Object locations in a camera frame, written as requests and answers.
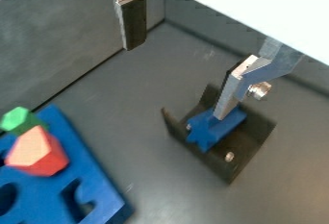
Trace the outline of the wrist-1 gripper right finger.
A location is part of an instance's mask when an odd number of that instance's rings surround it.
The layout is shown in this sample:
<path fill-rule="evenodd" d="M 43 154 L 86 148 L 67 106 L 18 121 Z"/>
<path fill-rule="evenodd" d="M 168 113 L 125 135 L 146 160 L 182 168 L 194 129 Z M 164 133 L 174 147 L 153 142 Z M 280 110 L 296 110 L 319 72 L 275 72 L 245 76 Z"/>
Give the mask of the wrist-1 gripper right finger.
<path fill-rule="evenodd" d="M 289 74 L 304 54 L 268 37 L 257 55 L 251 54 L 228 72 L 215 107 L 215 117 L 224 120 L 244 101 L 249 88 Z"/>

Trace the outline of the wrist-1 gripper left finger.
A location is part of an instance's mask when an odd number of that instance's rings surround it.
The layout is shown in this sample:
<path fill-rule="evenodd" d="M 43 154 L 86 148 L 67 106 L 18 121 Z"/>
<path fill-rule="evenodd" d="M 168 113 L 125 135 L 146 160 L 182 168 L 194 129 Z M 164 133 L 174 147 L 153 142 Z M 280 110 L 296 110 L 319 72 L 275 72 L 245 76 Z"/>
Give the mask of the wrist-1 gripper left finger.
<path fill-rule="evenodd" d="M 114 0 L 114 3 L 124 48 L 133 50 L 148 39 L 148 0 Z"/>

